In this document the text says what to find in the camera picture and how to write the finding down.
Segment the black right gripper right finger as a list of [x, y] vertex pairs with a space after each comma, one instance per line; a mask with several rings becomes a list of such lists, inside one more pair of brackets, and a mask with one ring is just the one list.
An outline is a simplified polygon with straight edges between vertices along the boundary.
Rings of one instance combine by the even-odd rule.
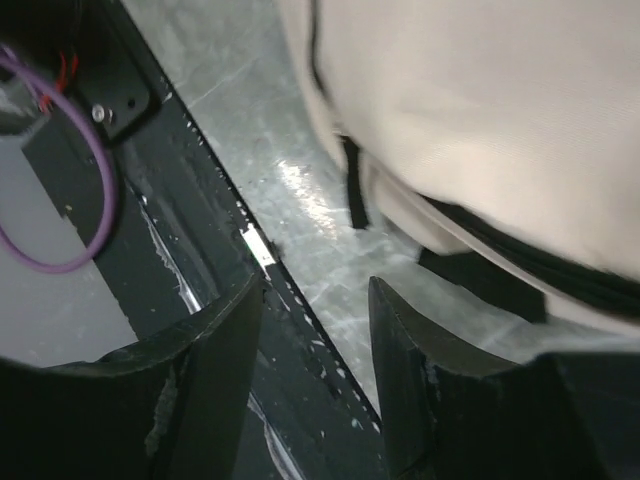
[[639, 358], [546, 353], [517, 365], [369, 284], [382, 434], [394, 479], [635, 479]]

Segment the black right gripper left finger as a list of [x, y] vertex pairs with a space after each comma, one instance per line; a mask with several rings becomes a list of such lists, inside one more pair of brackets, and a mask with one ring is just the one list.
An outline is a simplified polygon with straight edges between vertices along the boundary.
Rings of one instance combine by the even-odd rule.
[[1, 364], [5, 479], [229, 479], [263, 310], [250, 276], [95, 362]]

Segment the beige canvas backpack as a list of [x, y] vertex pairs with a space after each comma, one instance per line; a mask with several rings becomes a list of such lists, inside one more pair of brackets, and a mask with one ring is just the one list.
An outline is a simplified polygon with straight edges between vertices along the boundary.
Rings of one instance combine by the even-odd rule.
[[635, 1], [282, 1], [316, 135], [420, 262], [532, 322], [639, 333]]

